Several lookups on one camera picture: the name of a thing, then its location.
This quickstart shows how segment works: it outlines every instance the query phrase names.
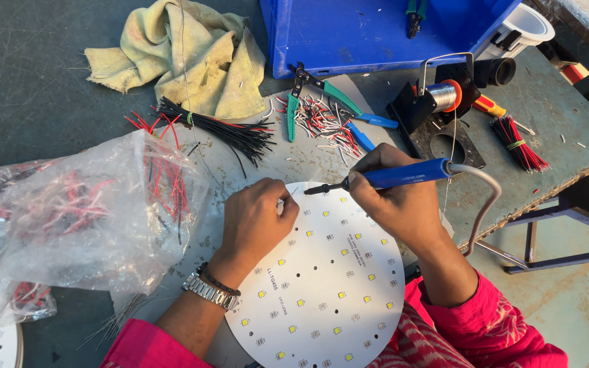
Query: black wire bundle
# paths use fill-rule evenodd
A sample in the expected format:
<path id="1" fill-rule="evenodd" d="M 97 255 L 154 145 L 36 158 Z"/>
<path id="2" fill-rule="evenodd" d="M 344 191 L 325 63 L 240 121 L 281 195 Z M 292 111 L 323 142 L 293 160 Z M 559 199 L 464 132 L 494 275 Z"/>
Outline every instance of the black wire bundle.
<path id="1" fill-rule="evenodd" d="M 180 115 L 176 122 L 180 122 L 184 125 L 189 124 L 188 115 L 192 114 L 190 118 L 192 119 L 194 126 L 207 130 L 217 138 L 223 140 L 229 147 L 231 147 L 231 150 L 237 157 L 238 161 L 240 161 L 240 157 L 235 152 L 236 149 L 245 155 L 256 167 L 258 167 L 257 160 L 262 160 L 262 156 L 265 154 L 264 150 L 267 149 L 271 151 L 268 145 L 276 144 L 272 141 L 273 134 L 268 133 L 273 130 L 268 129 L 267 127 L 267 125 L 274 123 L 265 122 L 267 119 L 264 119 L 257 124 L 230 124 L 205 115 L 191 113 L 188 110 L 183 109 L 181 106 L 174 104 L 165 96 L 160 98 L 160 105 L 156 111 L 164 114 L 169 121 L 173 121 Z M 247 174 L 242 167 L 242 161 L 240 161 L 240 167 L 246 178 Z"/>

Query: rubber band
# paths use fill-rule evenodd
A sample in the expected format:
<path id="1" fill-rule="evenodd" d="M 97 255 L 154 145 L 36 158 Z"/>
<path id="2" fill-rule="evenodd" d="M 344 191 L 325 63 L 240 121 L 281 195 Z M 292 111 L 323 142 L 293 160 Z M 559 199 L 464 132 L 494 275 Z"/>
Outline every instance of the rubber band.
<path id="1" fill-rule="evenodd" d="M 519 147 L 520 145 L 526 144 L 526 141 L 524 139 L 521 139 L 520 141 L 516 141 L 515 143 L 512 143 L 511 145 L 507 145 L 506 148 L 509 151 L 512 151 L 513 149 Z"/>

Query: mounting hole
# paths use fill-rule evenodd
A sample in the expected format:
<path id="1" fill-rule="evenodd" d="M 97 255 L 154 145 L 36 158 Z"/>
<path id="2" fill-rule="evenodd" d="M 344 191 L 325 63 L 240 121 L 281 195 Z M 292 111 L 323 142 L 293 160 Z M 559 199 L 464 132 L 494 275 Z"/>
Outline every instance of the mounting hole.
<path id="1" fill-rule="evenodd" d="M 453 137 L 449 134 L 437 134 L 430 140 L 430 152 L 435 158 L 451 158 L 451 146 L 453 145 Z M 464 162 L 464 148 L 460 142 L 456 141 L 455 150 L 453 150 L 453 160 L 456 164 Z"/>

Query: dirty cloth rag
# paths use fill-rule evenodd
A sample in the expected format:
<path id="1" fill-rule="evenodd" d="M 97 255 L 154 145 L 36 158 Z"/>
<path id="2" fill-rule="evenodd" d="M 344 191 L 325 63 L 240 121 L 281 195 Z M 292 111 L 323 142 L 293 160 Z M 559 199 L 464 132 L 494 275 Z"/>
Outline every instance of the dirty cloth rag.
<path id="1" fill-rule="evenodd" d="M 88 80 L 126 94 L 161 76 L 157 100 L 221 119 L 252 116 L 267 107 L 258 91 L 265 55 L 246 21 L 193 1 L 158 0 L 131 12 L 120 47 L 86 48 Z"/>

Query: thin metal wire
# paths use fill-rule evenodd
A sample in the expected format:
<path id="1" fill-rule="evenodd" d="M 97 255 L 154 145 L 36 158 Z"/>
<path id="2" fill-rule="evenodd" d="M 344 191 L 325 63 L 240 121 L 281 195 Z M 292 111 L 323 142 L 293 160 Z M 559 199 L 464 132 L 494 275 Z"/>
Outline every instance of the thin metal wire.
<path id="1" fill-rule="evenodd" d="M 188 71 L 185 65 L 185 10 L 183 9 L 183 0 L 180 0 L 179 3 L 181 4 L 181 62 L 183 62 L 183 78 L 185 80 L 185 95 L 188 98 L 188 110 L 192 111 L 192 105 L 190 103 L 190 90 L 188 89 Z M 194 128 L 194 122 L 192 122 L 192 135 L 194 136 L 194 141 L 199 142 L 199 139 L 197 139 L 197 130 Z M 206 170 L 208 170 L 210 176 L 213 177 L 213 179 L 217 183 L 217 186 L 219 186 L 222 192 L 224 192 L 224 185 L 222 185 L 219 182 L 219 180 L 217 180 L 215 174 L 213 174 L 211 169 L 208 167 L 208 164 L 206 164 L 206 162 L 203 160 L 201 145 L 197 144 L 196 148 L 199 152 L 199 158 L 201 159 L 203 165 L 206 167 Z"/>
<path id="2" fill-rule="evenodd" d="M 449 161 L 453 160 L 453 151 L 456 147 L 456 132 L 458 130 L 458 113 L 456 110 L 453 110 L 453 144 L 451 145 L 451 158 Z M 447 212 L 447 200 L 449 199 L 449 184 L 451 184 L 451 180 L 447 179 L 447 191 L 444 193 L 444 210 L 442 210 L 442 217 L 446 218 L 444 215 Z"/>

